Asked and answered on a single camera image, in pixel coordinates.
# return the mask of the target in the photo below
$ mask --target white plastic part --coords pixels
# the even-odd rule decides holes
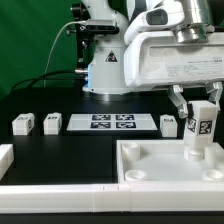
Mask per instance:
[[[122,158],[130,142],[141,148],[138,161]],[[117,141],[117,166],[116,184],[0,186],[0,213],[224,211],[224,150],[217,143],[205,147],[204,160],[189,162],[182,140]],[[147,179],[125,180],[130,170]]]
[[[20,114],[13,122],[13,135],[28,135],[34,127],[34,115],[32,113]]]
[[[160,130],[163,137],[177,137],[177,122],[174,116],[160,116]]]
[[[202,180],[223,181],[224,173],[219,170],[205,170],[202,175]]]
[[[126,181],[144,181],[147,179],[147,173],[142,170],[129,170],[125,173]]]
[[[219,106],[208,101],[190,101],[189,104],[192,104],[194,116],[185,124],[185,158],[198,161],[203,159],[205,147],[213,143]]]
[[[62,116],[60,113],[48,114],[44,120],[44,134],[58,135],[62,126]]]
[[[123,145],[136,143],[141,148],[141,157],[138,161],[126,161],[123,156]],[[121,140],[117,141],[117,169],[118,182],[125,183],[129,171],[139,170],[147,175],[144,183],[172,183],[178,187],[180,182],[186,185],[191,181],[202,184],[205,177],[209,180],[222,181],[224,172],[224,150],[218,143],[205,148],[203,160],[190,162],[184,158],[185,144],[183,140]],[[133,176],[143,176],[139,172]]]
[[[156,11],[163,10],[167,13],[167,23],[165,25],[149,25],[147,22],[147,15]],[[183,7],[180,2],[172,2],[169,5],[165,5],[153,10],[140,13],[137,18],[128,27],[124,40],[129,45],[139,33],[149,31],[161,31],[177,26],[185,19]]]
[[[68,131],[157,130],[151,114],[72,114]]]
[[[128,162],[134,162],[140,159],[140,146],[135,142],[122,145],[122,156]]]
[[[13,145],[0,145],[0,180],[14,161]]]
[[[208,43],[189,45],[178,44],[172,31],[141,33],[124,55],[126,85],[132,91],[149,91],[163,85],[223,80],[223,39],[223,33],[212,33]]]

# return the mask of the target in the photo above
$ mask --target black tabletop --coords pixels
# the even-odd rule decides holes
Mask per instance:
[[[188,100],[207,99],[204,90],[185,92]],[[63,126],[57,136],[43,134],[48,113],[59,112]],[[35,127],[28,136],[13,136],[11,122],[21,113],[35,115]],[[72,114],[151,113],[158,131],[66,130]],[[178,139],[184,120],[164,92],[141,93],[123,101],[103,102],[84,97],[75,88],[26,88],[13,91],[0,101],[0,144],[14,144],[15,161],[0,185],[116,183],[116,141],[161,139],[160,115],[174,115]],[[215,141],[224,144],[223,113],[218,116]],[[2,223],[220,223],[220,212],[197,213],[88,213],[1,215]]]

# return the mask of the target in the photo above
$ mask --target small white cube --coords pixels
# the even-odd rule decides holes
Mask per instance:
[[[177,137],[177,122],[174,116],[162,115],[160,116],[160,130],[163,137],[176,138]]]
[[[34,115],[20,114],[13,122],[13,135],[28,135],[34,127]]]
[[[59,113],[48,114],[44,120],[44,134],[58,135],[62,126],[62,116]]]

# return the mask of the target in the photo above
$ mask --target green wall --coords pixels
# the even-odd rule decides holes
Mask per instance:
[[[73,21],[70,7],[79,2],[0,0],[0,98],[8,94],[18,81],[44,73],[54,38],[65,23]],[[123,14],[126,12],[125,2],[126,0],[109,1],[113,8]],[[214,9],[221,21],[220,15],[223,13],[217,8],[223,7]],[[63,33],[55,48],[49,71],[71,69],[75,65],[75,36],[67,37]]]

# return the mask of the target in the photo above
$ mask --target white block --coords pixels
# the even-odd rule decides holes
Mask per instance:
[[[160,130],[163,137],[177,137],[177,122],[174,116],[160,116]]]
[[[44,120],[44,134],[58,135],[62,126],[62,116],[60,113],[48,114]]]
[[[0,146],[0,180],[14,160],[13,145]]]
[[[34,127],[34,115],[31,113],[20,114],[13,122],[13,135],[28,135]]]

